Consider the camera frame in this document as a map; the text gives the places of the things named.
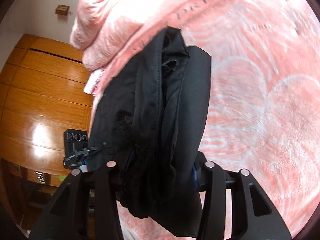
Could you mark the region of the black padded pants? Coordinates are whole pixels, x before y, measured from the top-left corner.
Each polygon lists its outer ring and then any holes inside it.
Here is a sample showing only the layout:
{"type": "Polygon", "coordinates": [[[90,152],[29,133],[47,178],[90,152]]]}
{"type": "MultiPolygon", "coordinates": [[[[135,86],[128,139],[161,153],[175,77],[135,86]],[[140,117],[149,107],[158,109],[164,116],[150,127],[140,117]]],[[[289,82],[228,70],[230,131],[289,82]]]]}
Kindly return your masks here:
{"type": "Polygon", "coordinates": [[[206,125],[211,57],[186,46],[180,29],[161,30],[105,88],[89,145],[90,171],[115,160],[117,200],[177,237],[196,237],[202,207],[190,187],[206,125]]]}

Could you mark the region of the wooden wardrobe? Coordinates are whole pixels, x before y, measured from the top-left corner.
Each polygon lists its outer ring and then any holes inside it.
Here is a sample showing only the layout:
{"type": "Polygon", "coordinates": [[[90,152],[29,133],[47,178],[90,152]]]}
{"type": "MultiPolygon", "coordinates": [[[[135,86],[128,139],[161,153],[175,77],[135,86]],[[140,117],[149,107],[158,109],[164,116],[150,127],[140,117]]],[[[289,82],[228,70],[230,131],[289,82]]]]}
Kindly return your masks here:
{"type": "Polygon", "coordinates": [[[1,72],[1,158],[13,174],[60,185],[65,130],[89,128],[89,72],[69,44],[24,34],[1,72]]]}

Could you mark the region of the white pink folded towel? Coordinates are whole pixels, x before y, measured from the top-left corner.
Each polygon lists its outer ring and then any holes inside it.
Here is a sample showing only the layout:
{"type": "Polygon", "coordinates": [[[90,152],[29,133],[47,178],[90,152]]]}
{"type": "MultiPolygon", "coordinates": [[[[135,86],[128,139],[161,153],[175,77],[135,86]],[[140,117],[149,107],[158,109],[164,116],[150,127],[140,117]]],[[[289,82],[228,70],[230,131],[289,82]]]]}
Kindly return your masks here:
{"type": "Polygon", "coordinates": [[[84,87],[84,93],[94,94],[103,74],[104,74],[103,69],[97,69],[91,72],[89,79],[87,80],[87,83],[84,87]]]}

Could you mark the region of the pink pillow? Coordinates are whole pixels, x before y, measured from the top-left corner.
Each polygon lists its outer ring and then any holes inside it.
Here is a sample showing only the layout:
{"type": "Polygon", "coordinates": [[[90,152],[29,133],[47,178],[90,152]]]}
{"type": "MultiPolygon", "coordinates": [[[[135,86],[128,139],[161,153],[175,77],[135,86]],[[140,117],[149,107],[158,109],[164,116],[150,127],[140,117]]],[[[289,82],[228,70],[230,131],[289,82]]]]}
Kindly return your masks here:
{"type": "Polygon", "coordinates": [[[83,52],[84,67],[94,71],[110,62],[157,14],[184,1],[79,0],[70,43],[83,52]]]}

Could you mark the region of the pink floral bed blanket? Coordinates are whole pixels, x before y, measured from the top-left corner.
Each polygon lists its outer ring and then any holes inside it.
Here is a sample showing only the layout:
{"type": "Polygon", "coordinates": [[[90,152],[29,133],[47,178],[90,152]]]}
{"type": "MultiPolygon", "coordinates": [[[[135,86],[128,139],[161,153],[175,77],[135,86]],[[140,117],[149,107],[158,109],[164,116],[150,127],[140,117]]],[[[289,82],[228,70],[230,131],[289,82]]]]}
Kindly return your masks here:
{"type": "Polygon", "coordinates": [[[102,66],[103,89],[160,27],[212,57],[200,149],[250,170],[296,237],[319,204],[319,21],[306,0],[185,0],[102,66]]]}

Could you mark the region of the brown wall box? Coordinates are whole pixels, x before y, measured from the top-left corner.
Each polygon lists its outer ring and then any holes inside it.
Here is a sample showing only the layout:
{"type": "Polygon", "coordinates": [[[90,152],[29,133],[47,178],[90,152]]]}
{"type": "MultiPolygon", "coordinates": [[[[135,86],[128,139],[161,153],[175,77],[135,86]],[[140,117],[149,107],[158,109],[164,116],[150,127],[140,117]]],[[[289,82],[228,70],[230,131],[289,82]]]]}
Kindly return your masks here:
{"type": "Polygon", "coordinates": [[[68,5],[59,4],[55,9],[55,14],[61,15],[61,16],[68,16],[69,8],[70,8],[70,6],[68,6],[68,5]]]}

